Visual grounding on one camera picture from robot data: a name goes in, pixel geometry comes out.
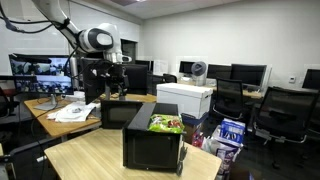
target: power outlet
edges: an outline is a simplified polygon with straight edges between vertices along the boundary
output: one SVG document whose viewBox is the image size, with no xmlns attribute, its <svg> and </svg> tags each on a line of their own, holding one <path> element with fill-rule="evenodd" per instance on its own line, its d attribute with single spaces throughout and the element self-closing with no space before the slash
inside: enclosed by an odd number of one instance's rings
<svg viewBox="0 0 320 180">
<path fill-rule="evenodd" d="M 296 82 L 295 76 L 289 76 L 289 83 L 294 84 Z"/>
</svg>

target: monitor stand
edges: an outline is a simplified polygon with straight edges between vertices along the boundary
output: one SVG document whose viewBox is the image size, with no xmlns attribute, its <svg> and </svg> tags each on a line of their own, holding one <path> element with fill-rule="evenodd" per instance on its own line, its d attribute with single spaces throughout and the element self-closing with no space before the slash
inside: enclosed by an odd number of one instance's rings
<svg viewBox="0 0 320 180">
<path fill-rule="evenodd" d="M 62 106 L 63 105 L 58 104 L 58 102 L 56 101 L 56 96 L 54 94 L 51 94 L 49 102 L 45 102 L 45 103 L 39 104 L 39 105 L 35 106 L 34 109 L 40 109 L 40 110 L 44 110 L 44 111 L 49 111 L 49 110 L 53 110 L 53 109 L 56 109 L 56 108 L 60 108 Z"/>
</svg>

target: paper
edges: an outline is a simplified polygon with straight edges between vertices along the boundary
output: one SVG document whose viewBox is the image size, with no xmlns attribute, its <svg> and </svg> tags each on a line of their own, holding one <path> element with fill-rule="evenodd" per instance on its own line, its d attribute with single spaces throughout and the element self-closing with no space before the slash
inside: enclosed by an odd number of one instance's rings
<svg viewBox="0 0 320 180">
<path fill-rule="evenodd" d="M 63 109 L 50 113 L 47 119 L 54 119 L 56 122 L 84 122 L 92 109 L 94 104 L 85 105 L 82 102 L 73 102 Z"/>
</svg>

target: desk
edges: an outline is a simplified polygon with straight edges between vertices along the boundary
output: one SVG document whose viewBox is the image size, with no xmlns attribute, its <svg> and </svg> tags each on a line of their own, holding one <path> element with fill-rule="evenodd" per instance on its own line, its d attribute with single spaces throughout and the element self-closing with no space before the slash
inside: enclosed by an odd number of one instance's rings
<svg viewBox="0 0 320 180">
<path fill-rule="evenodd" d="M 178 83 L 179 83 L 179 84 L 192 85 L 192 86 L 195 85 L 195 82 L 194 82 L 194 81 L 182 81 L 182 80 L 178 80 Z M 216 87 L 216 86 L 204 85 L 204 87 L 212 88 L 213 91 L 217 91 L 217 87 Z M 242 93 L 243 93 L 243 96 L 250 97 L 250 98 L 253 98 L 253 99 L 261 99 L 261 98 L 262 98 L 262 94 L 259 93 L 259 92 L 248 92 L 247 90 L 243 90 Z"/>
<path fill-rule="evenodd" d="M 221 160 L 186 144 L 181 178 L 175 173 L 128 169 L 122 165 L 122 131 L 97 129 L 45 150 L 59 177 L 78 179 L 215 179 Z"/>
<path fill-rule="evenodd" d="M 131 100 L 139 100 L 139 101 L 143 101 L 143 102 L 155 102 L 156 101 L 156 97 L 153 95 L 135 95 L 135 94 L 128 94 L 126 96 L 126 98 L 131 99 Z M 41 98 L 41 99 L 34 99 L 34 100 L 28 100 L 25 101 L 24 104 L 27 106 L 27 108 L 31 111 L 32 115 L 35 117 L 38 117 L 39 115 L 41 115 L 42 113 L 44 113 L 45 111 L 43 110 L 38 110 L 38 109 L 34 109 L 33 107 L 35 107 L 38 104 L 44 103 L 46 101 L 48 101 L 48 98 Z M 59 104 L 62 105 L 68 105 L 70 104 L 70 101 L 66 101 L 66 100 L 62 100 L 59 101 Z M 85 122 L 73 122 L 73 123 L 57 123 L 55 121 L 51 121 L 46 119 L 47 114 L 55 112 L 60 110 L 61 108 L 57 108 L 55 110 L 52 110 L 46 114 L 43 114 L 42 116 L 38 117 L 38 121 L 40 122 L 40 124 L 45 128 L 45 130 L 48 132 L 48 134 L 53 137 L 62 137 L 64 135 L 67 135 L 71 132 L 89 127 L 89 126 L 93 126 L 93 125 L 98 125 L 98 123 L 100 123 L 100 119 L 95 118 L 93 116 L 90 116 L 90 118 L 88 118 Z"/>
</svg>

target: chip bag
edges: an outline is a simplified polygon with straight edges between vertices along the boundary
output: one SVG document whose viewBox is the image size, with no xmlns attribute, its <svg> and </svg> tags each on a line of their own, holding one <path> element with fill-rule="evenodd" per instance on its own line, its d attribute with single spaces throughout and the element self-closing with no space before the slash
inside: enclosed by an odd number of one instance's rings
<svg viewBox="0 0 320 180">
<path fill-rule="evenodd" d="M 150 117 L 149 131 L 181 134 L 184 125 L 179 116 L 153 114 Z"/>
</svg>

